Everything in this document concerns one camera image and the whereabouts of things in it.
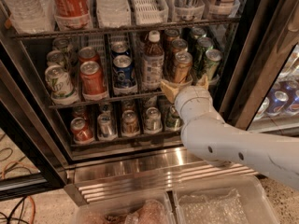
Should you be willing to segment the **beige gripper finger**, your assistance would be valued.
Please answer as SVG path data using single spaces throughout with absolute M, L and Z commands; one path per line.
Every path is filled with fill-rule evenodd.
M 201 78 L 196 83 L 197 86 L 208 90 L 208 78 L 206 74 L 203 74 Z
M 179 93 L 179 88 L 174 84 L 167 80 L 161 80 L 161 90 L 164 93 L 167 100 L 173 104 L 175 99 Z

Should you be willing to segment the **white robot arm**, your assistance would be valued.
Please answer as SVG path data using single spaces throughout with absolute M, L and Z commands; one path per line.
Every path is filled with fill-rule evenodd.
M 205 161 L 230 161 L 293 189 L 299 189 L 299 139 L 251 133 L 226 123 L 213 106 L 207 84 L 177 87 L 161 81 L 161 90 L 183 120 L 183 146 Z

